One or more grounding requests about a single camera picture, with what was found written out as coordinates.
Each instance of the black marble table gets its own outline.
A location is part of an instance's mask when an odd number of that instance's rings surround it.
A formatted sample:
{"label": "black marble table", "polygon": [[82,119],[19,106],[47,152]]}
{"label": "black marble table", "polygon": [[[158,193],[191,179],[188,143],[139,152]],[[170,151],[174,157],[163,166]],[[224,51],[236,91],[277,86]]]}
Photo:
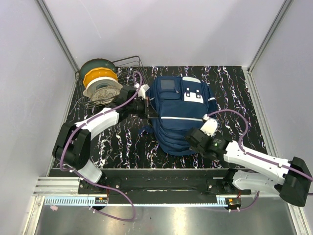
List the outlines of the black marble table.
{"label": "black marble table", "polygon": [[[241,67],[196,66],[196,67],[145,67],[147,80],[158,76],[191,76],[210,84],[219,109],[233,109],[247,120],[249,132],[244,137],[244,145],[266,153],[266,147],[258,125],[252,100]],[[77,122],[90,117],[92,111],[80,103],[80,95],[73,95],[67,121]],[[217,115],[218,131],[225,137],[238,140],[245,125],[240,117],[231,113]],[[91,142],[91,159],[99,168],[221,168],[227,163],[208,161],[200,154],[171,156],[159,147],[153,134],[141,135],[138,130],[148,125],[145,119],[129,116],[118,125],[109,128]],[[53,168],[58,168],[56,161]]]}

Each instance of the green plate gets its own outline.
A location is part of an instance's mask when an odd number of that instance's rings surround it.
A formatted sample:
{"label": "green plate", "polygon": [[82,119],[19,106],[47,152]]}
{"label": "green plate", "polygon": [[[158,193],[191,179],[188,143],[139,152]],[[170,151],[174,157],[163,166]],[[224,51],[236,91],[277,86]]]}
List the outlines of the green plate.
{"label": "green plate", "polygon": [[79,74],[80,74],[81,78],[84,79],[85,75],[90,70],[92,70],[94,68],[98,68],[98,67],[108,68],[108,69],[112,70],[114,73],[116,73],[116,67],[111,61],[98,58],[98,59],[89,60],[86,63],[84,63],[83,66],[81,67],[81,69],[79,70]]}

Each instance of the gray wall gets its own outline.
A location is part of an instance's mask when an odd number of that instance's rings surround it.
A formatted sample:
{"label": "gray wall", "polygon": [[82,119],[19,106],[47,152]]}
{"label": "gray wall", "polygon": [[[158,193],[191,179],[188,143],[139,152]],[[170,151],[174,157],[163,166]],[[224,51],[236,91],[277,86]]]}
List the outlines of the gray wall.
{"label": "gray wall", "polygon": [[0,234],[16,235],[74,80],[34,0],[1,0],[0,9]]}
{"label": "gray wall", "polygon": [[79,66],[248,66],[284,0],[45,0]]}
{"label": "gray wall", "polygon": [[[311,173],[312,22],[313,1],[294,1],[252,72],[280,156],[303,158]],[[307,201],[305,213],[313,229],[313,196]]]}

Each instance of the backpack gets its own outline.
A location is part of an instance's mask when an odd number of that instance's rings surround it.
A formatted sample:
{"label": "backpack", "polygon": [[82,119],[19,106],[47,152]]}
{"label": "backpack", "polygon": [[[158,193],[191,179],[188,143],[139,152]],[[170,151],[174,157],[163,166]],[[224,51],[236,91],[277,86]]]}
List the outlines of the backpack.
{"label": "backpack", "polygon": [[162,150],[176,156],[195,153],[184,136],[193,127],[201,128],[203,116],[217,109],[209,85],[194,77],[162,76],[153,81],[146,95],[158,113],[151,122]]}

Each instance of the metal rack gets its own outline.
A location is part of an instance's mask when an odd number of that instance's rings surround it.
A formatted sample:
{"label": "metal rack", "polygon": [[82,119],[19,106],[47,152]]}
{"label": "metal rack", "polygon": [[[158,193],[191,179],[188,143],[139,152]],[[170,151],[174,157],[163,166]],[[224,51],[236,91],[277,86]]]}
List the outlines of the metal rack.
{"label": "metal rack", "polygon": [[[147,83],[147,73],[139,56],[131,56],[112,62],[117,67],[116,74],[119,84],[123,86],[134,86],[137,82],[139,82],[139,77],[133,77],[135,71],[140,72],[143,77],[143,82]],[[90,98],[83,95],[85,86],[83,84],[83,78],[80,76],[78,71],[75,73],[75,79],[76,92],[79,96],[79,102],[88,109],[101,106],[103,105],[103,102],[113,99],[116,96],[110,95],[108,98],[91,101]]]}

